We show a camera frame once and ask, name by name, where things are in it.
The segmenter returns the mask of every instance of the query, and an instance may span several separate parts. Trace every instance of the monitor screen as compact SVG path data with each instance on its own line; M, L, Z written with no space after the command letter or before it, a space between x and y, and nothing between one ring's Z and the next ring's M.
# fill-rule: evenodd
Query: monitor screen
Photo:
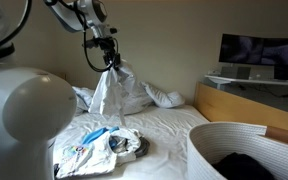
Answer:
M288 66L288 38L223 34L219 62Z

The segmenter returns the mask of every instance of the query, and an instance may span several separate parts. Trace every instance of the mattress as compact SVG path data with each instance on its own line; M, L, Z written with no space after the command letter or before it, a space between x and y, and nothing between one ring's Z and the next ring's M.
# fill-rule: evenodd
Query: mattress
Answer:
M186 136L191 128L207 122L189 105L173 109L149 106L141 113L125 116L126 127L139 130L150 142L148 154L92 179L187 179ZM63 147L80 144L86 134L99 128L119 125L118 117L104 120L89 113L75 117L56 138L54 164L60 162Z

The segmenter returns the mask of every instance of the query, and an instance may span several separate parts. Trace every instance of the desk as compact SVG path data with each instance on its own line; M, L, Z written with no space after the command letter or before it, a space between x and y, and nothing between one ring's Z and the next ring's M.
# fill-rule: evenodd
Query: desk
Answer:
M232 79L219 76L205 75L206 78L216 83L216 88L221 89L222 84L229 84L232 82L249 83L249 84L269 84L288 86L288 81L285 80L249 80L249 79Z

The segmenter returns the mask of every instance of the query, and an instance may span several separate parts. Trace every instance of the white basket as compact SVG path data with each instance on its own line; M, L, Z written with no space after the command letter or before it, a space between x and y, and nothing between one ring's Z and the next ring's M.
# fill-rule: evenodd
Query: white basket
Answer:
M188 179L225 179L211 164L233 152L251 156L275 179L288 179L288 144L264 137L267 129L230 122L194 127L187 136Z

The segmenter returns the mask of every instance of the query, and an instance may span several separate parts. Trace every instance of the white wall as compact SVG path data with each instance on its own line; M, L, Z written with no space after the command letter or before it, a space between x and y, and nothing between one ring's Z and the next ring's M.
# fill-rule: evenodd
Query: white wall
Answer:
M3 1L12 13L18 13L22 1ZM66 32L42 0L34 3L29 24L15 40L21 64L64 71L71 84L95 88L100 74L87 66L82 33ZM133 65L139 80L167 92L177 90L188 104L193 102L195 83L208 70L223 65L218 63L222 33L288 37L285 0L111 0L105 5L109 23L120 28L116 38L122 58ZM100 50L90 50L89 56L103 67ZM272 72L271 67L252 69L253 73Z

